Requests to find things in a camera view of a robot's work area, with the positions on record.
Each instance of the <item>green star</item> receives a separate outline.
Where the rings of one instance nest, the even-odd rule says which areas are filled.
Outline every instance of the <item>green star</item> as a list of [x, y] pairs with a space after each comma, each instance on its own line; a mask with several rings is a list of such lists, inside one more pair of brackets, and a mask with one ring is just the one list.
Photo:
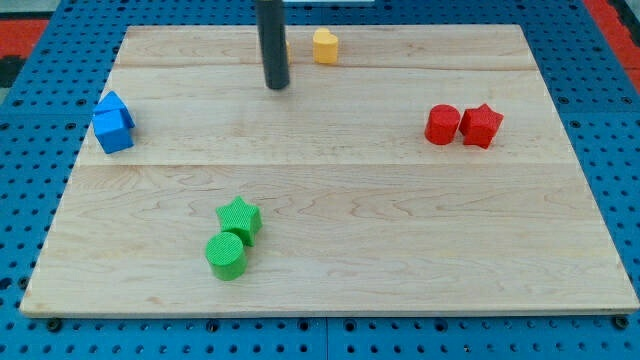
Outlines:
[[262, 227], [260, 209], [244, 202], [240, 196], [229, 205], [216, 209], [220, 231], [238, 235], [245, 246], [253, 246], [254, 237]]

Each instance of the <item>green cylinder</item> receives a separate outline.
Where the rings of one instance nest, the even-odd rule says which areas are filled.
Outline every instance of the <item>green cylinder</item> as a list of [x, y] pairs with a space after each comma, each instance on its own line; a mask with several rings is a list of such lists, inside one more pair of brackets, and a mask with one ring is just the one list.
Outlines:
[[269, 89], [283, 89], [289, 85], [284, 4], [282, 0], [256, 0], [255, 3], [264, 79]]
[[247, 267], [242, 240], [236, 234], [221, 232], [212, 237], [205, 252], [213, 275], [220, 280], [236, 279]]

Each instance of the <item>blue pegboard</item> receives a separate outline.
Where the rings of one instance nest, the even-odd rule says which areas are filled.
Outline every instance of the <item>blue pegboard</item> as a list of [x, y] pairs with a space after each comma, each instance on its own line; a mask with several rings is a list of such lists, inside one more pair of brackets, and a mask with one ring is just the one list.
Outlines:
[[[640, 99], [579, 1], [377, 0], [289, 24], [520, 24], [640, 291]], [[129, 25], [253, 24], [250, 0], [63, 0], [0, 109], [0, 357], [638, 358], [640, 317], [31, 320], [17, 307]]]

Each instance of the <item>red star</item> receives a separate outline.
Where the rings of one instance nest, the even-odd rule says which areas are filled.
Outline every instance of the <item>red star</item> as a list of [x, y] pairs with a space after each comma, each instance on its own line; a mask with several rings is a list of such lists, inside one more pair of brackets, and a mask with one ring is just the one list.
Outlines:
[[460, 123], [460, 132], [464, 135], [463, 144], [488, 148], [503, 118], [504, 115], [491, 110], [487, 104], [482, 104], [477, 109], [465, 110]]

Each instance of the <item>wood grain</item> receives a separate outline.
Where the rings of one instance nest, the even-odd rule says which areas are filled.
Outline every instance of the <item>wood grain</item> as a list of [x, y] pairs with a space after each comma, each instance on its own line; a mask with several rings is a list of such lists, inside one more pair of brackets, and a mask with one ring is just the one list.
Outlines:
[[[89, 134], [22, 311], [34, 317], [626, 313], [638, 300], [517, 26], [292, 27], [264, 87], [252, 27], [132, 27], [105, 91], [133, 149]], [[437, 103], [505, 114], [490, 150], [422, 135]], [[264, 227], [216, 280], [214, 209]]]

